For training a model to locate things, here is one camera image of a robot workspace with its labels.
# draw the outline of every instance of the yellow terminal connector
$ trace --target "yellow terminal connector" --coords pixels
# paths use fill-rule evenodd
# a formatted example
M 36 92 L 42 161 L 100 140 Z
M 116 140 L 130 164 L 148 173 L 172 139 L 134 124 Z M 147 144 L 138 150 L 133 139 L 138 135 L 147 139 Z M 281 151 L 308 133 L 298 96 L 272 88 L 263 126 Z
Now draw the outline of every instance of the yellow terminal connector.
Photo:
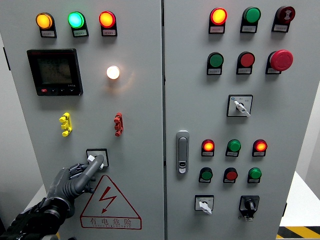
M 71 124 L 71 117 L 70 113 L 65 112 L 59 119 L 59 122 L 61 123 L 61 129 L 65 130 L 62 133 L 63 137 L 68 136 L 72 131 L 72 124 Z

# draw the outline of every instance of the electrical hazard sign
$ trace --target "electrical hazard sign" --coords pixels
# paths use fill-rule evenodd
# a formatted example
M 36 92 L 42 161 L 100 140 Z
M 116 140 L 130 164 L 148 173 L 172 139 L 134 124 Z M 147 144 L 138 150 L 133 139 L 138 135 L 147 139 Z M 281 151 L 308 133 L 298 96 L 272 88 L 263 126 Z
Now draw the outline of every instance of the electrical hazard sign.
M 101 177 L 80 221 L 82 228 L 142 229 L 141 217 L 107 175 Z

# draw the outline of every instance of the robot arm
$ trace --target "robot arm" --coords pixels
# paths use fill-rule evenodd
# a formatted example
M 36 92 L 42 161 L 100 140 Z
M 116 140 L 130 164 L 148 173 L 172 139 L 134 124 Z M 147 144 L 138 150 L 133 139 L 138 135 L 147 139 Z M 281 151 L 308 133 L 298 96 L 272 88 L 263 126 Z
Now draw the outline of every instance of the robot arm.
M 83 193 L 94 193 L 90 181 L 104 161 L 98 155 L 92 164 L 63 168 L 52 182 L 47 197 L 20 213 L 0 240 L 40 240 L 55 235 L 59 227 L 75 213 L 75 199 Z

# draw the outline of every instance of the meter display screen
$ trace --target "meter display screen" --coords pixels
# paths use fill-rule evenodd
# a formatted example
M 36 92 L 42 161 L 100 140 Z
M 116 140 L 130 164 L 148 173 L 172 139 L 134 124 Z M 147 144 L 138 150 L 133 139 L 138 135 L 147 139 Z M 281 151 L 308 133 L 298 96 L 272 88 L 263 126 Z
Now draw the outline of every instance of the meter display screen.
M 26 53 L 39 96 L 83 94 L 76 49 L 31 49 Z

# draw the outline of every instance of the glowing white light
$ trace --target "glowing white light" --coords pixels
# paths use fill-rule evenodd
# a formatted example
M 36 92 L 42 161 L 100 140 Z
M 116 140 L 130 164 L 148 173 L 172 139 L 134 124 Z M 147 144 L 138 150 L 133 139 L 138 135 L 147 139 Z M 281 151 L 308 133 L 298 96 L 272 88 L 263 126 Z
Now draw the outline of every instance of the glowing white light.
M 119 68 L 117 66 L 110 66 L 106 70 L 106 75 L 110 79 L 117 79 L 119 77 L 119 75 L 120 75 L 120 70 L 119 70 Z

